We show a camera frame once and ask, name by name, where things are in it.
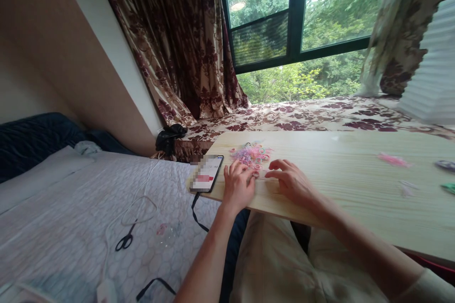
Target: green foliage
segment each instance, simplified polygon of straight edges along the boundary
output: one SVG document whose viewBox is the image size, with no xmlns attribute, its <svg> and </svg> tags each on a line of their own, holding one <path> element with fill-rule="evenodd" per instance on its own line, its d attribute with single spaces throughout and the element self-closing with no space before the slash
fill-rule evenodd
<svg viewBox="0 0 455 303">
<path fill-rule="evenodd" d="M 238 75 L 252 103 L 276 103 L 302 98 L 324 98 L 327 88 L 315 82 L 319 69 L 302 73 L 300 63 Z"/>
<path fill-rule="evenodd" d="M 231 27 L 265 17 L 288 7 L 288 0 L 228 0 Z M 371 34 L 381 0 L 307 0 L 302 49 L 308 50 Z M 282 40 L 267 24 L 254 34 L 234 37 L 237 64 L 286 54 Z M 252 103 L 271 103 L 353 94 L 365 50 L 237 75 Z"/>
</svg>

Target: smartphone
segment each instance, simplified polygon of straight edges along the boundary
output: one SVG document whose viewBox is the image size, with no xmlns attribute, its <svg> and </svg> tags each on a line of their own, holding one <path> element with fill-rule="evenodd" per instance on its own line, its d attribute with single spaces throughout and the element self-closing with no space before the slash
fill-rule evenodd
<svg viewBox="0 0 455 303">
<path fill-rule="evenodd" d="M 196 173 L 196 177 L 191 180 L 190 191 L 210 193 L 217 180 L 223 160 L 223 155 L 204 156 L 200 161 L 200 167 Z"/>
</svg>

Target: person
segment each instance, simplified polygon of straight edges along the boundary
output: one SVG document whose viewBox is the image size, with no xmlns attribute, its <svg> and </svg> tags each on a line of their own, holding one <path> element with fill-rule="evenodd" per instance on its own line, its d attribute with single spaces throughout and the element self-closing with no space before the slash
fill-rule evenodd
<svg viewBox="0 0 455 303">
<path fill-rule="evenodd" d="M 274 160 L 269 169 L 265 177 L 326 230 L 313 228 L 306 255 L 289 221 L 252 212 L 231 302 L 455 302 L 453 286 L 363 227 L 295 164 Z M 238 161 L 225 166 L 223 201 L 175 302 L 218 302 L 230 231 L 255 195 L 252 173 Z"/>
</svg>

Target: black window frame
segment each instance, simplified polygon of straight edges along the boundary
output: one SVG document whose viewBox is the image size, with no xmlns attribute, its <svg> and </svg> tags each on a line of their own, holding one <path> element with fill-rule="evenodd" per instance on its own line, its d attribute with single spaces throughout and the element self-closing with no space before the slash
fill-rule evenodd
<svg viewBox="0 0 455 303">
<path fill-rule="evenodd" d="M 306 0 L 289 0 L 289 8 L 273 13 L 266 17 L 253 20 L 249 23 L 231 28 L 230 16 L 229 16 L 229 5 L 228 0 L 223 1 L 224 16 L 227 25 L 227 35 L 229 38 L 229 44 L 231 45 L 232 59 L 234 61 L 234 70 L 237 74 L 264 70 L 272 67 L 292 64 L 296 62 L 304 62 L 307 60 L 318 59 L 323 57 L 329 57 L 331 55 L 347 53 L 352 51 L 358 51 L 368 48 L 370 43 L 370 36 L 364 36 L 356 39 L 345 40 L 339 43 L 325 45 L 310 50 L 301 50 L 302 36 L 303 36 L 303 25 L 305 18 L 305 4 Z M 261 21 L 265 21 L 274 16 L 288 13 L 288 36 L 286 45 L 286 55 L 275 57 L 271 59 L 262 60 L 250 64 L 237 65 L 235 56 L 235 47 L 233 45 L 232 32 L 241 28 L 245 28 Z"/>
</svg>

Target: curtain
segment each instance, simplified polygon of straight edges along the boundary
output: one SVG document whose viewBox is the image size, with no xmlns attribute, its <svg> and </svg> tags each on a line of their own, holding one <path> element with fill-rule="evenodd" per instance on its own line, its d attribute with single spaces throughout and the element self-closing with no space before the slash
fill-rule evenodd
<svg viewBox="0 0 455 303">
<path fill-rule="evenodd" d="M 381 90 L 399 95 L 426 53 L 423 34 L 442 0 L 382 0 L 370 39 L 358 96 Z"/>
<path fill-rule="evenodd" d="M 109 0 L 166 124 L 248 107 L 221 0 Z"/>
</svg>

